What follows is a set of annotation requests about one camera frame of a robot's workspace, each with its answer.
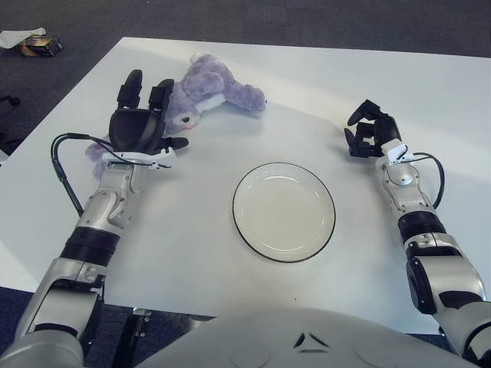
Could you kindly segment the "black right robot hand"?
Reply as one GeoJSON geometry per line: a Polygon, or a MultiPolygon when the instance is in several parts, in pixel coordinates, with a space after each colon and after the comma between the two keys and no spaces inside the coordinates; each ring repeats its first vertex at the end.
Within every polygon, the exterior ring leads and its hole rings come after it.
{"type": "Polygon", "coordinates": [[[382,157],[385,143],[402,140],[395,119],[370,100],[365,100],[352,113],[348,126],[356,126],[355,133],[344,128],[349,153],[354,157],[382,157]]]}

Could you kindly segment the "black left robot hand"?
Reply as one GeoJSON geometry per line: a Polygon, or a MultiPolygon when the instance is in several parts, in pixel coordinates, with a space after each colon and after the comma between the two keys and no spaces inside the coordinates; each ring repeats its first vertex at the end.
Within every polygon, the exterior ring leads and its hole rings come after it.
{"type": "Polygon", "coordinates": [[[165,137],[164,121],[174,80],[162,80],[153,87],[149,107],[140,109],[143,72],[133,70],[121,85],[117,109],[110,118],[109,139],[116,152],[135,152],[156,155],[161,150],[179,150],[189,145],[185,137],[165,137]]]}

